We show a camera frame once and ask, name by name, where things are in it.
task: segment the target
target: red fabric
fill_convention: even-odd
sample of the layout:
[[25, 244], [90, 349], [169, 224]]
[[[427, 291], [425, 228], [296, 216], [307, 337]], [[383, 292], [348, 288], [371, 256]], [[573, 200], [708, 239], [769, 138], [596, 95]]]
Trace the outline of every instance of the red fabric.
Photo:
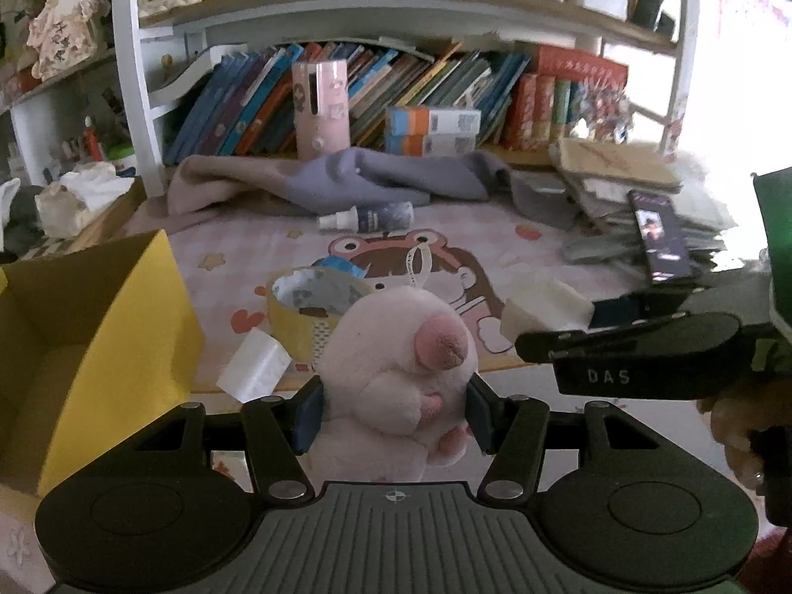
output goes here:
[[740, 574], [750, 594], [792, 594], [792, 532], [778, 530], [759, 540]]

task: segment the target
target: smartphone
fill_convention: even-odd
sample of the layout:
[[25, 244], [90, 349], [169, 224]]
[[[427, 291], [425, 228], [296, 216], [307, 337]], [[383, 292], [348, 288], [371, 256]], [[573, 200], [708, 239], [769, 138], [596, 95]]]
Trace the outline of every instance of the smartphone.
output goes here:
[[643, 243], [652, 283], [693, 275], [682, 223], [668, 196], [632, 190], [630, 204]]

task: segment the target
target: plush pig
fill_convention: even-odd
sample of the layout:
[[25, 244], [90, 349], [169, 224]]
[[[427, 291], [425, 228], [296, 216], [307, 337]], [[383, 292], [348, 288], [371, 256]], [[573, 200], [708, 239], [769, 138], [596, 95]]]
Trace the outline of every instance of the plush pig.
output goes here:
[[432, 293], [398, 287], [360, 299], [318, 363], [324, 419], [301, 458], [316, 490], [326, 481], [418, 482], [427, 466], [457, 462], [477, 366], [462, 319]]

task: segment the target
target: silver screw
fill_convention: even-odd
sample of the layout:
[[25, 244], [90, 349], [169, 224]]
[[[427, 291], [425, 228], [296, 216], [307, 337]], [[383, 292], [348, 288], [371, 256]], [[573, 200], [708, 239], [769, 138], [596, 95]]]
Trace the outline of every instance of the silver screw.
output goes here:
[[496, 480], [484, 487], [485, 493], [496, 500], [514, 500], [523, 495], [523, 488], [512, 480]]
[[308, 488], [296, 480], [279, 480], [269, 487], [269, 495], [278, 500], [296, 500], [308, 493]]

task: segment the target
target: open box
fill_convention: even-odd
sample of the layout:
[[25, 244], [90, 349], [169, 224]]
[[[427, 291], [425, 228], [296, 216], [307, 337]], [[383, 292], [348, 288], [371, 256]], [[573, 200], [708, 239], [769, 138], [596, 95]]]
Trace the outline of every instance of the open box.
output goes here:
[[203, 333], [160, 232], [0, 268], [0, 346], [0, 484], [41, 497], [186, 401]]

